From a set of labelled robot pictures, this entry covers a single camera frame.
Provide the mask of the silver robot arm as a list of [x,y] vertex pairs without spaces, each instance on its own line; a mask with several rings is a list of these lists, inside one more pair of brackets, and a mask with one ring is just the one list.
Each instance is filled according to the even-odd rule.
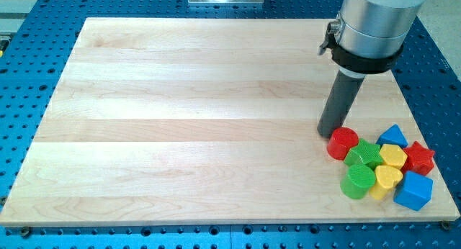
[[343,0],[327,26],[318,49],[331,51],[342,69],[360,74],[390,70],[403,52],[403,42],[426,0]]

